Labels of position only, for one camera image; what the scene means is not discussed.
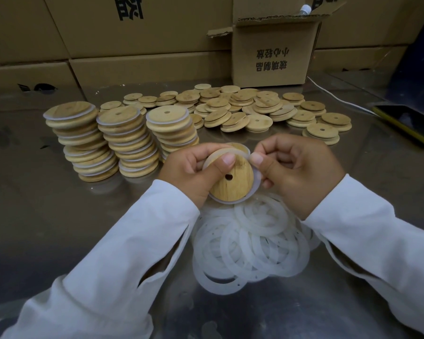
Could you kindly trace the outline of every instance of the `metal table surface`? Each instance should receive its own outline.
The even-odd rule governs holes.
[[[311,77],[360,106],[382,101],[330,75]],[[101,104],[129,92],[157,95],[194,84],[117,86],[86,91],[86,96]],[[424,229],[424,147],[310,82],[266,90],[302,92],[308,100],[325,103],[329,112],[349,115],[353,128],[341,133],[333,152],[352,177],[389,200],[397,216]],[[157,176],[116,174],[102,182],[82,182],[45,125],[43,111],[0,112],[0,319],[8,318],[0,322],[0,332],[15,321],[25,299],[68,273]],[[278,132],[301,135],[285,122],[257,135],[206,128],[198,134],[201,142],[236,141],[253,150],[257,142]],[[191,257],[188,244],[153,304],[154,338],[422,337],[397,322],[365,281],[341,270],[324,245],[312,252],[301,274],[249,283],[229,296],[212,295],[198,285]]]

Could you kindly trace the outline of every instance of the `white sleeve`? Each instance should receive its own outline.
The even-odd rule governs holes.
[[[325,238],[342,268],[388,301],[398,320],[424,334],[424,230],[396,218],[389,202],[348,175],[304,224]],[[373,276],[339,260],[328,240]]]
[[[155,180],[67,276],[25,303],[2,338],[149,338],[149,308],[198,216],[179,189]],[[179,238],[168,267],[140,284]]]

